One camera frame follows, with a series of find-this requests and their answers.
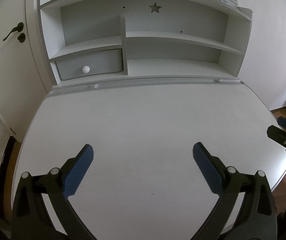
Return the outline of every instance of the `door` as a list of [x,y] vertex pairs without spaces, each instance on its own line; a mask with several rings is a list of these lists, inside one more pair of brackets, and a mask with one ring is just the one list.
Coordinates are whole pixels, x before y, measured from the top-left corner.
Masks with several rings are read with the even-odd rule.
[[[3,41],[19,22],[21,32]],[[24,33],[21,43],[17,38]],[[31,53],[25,20],[25,0],[0,0],[0,117],[21,141],[46,96]]]

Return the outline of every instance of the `floor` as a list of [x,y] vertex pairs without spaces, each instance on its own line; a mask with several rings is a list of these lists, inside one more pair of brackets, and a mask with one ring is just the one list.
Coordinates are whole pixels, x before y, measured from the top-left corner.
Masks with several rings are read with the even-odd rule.
[[[286,118],[286,107],[278,108],[271,111],[275,118],[283,116]],[[277,207],[277,213],[284,212],[286,209],[286,174],[279,183],[279,185],[272,192],[275,205]]]
[[18,154],[20,152],[22,143],[16,142],[11,154],[11,159],[9,161],[7,171],[6,171],[6,178],[5,178],[5,185],[4,185],[4,217],[6,222],[10,225],[12,221],[12,206],[11,206],[11,199],[12,199],[12,183],[13,177],[15,172],[15,166],[18,158]]

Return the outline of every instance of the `desk surface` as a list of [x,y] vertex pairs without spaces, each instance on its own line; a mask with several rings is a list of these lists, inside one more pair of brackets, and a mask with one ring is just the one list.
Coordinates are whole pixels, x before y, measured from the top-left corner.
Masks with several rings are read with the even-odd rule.
[[[69,200],[98,239],[190,239],[218,199],[193,160],[193,145],[201,141],[240,172],[263,170],[274,187],[286,171],[286,153],[267,137],[271,124],[277,125],[273,115],[244,85],[170,84],[49,97],[23,142],[13,190],[24,171],[45,174],[88,143],[94,161]],[[241,201],[240,195],[227,225]]]

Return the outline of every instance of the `gray drawer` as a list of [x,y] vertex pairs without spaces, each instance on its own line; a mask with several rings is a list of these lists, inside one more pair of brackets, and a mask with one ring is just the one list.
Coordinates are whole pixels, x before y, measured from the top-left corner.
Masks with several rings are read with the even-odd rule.
[[[110,49],[56,60],[62,80],[71,78],[120,72],[123,69],[122,50]],[[90,71],[83,73],[84,66]]]

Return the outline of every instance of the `black door handle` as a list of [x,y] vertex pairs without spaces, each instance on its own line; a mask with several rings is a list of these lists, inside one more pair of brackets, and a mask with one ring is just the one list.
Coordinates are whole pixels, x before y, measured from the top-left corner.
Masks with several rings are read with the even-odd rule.
[[21,32],[22,30],[23,30],[23,28],[24,28],[24,23],[19,23],[16,27],[14,27],[12,30],[11,30],[11,32],[3,39],[3,41],[5,41],[8,37],[9,37],[9,35],[11,34],[11,33],[13,33],[13,32]]

